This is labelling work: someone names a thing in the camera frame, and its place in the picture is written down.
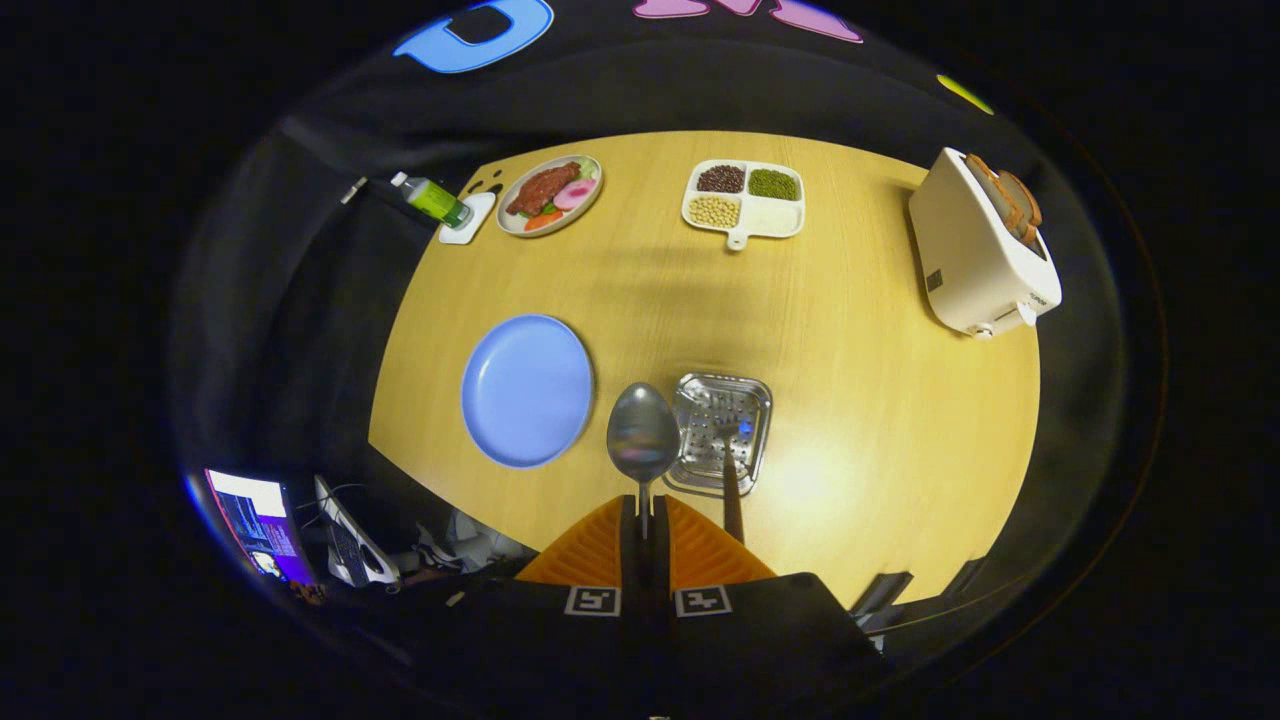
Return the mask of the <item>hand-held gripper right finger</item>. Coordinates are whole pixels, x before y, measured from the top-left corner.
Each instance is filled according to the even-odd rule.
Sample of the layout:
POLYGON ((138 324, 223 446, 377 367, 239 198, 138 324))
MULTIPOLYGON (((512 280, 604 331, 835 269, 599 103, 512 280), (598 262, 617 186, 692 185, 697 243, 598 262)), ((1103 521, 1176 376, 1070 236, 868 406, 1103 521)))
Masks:
POLYGON ((856 703, 884 683, 884 657, 818 575, 773 571, 672 495, 655 500, 655 557, 676 702, 856 703))

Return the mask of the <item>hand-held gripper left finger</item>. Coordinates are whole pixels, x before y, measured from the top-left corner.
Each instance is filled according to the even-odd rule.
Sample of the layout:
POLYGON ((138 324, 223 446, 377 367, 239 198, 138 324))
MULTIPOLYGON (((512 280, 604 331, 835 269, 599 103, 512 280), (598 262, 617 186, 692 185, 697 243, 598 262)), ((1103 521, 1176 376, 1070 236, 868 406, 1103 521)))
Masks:
POLYGON ((530 560, 434 587, 420 684, 458 706, 623 706, 632 670, 636 501, 591 510, 530 560))

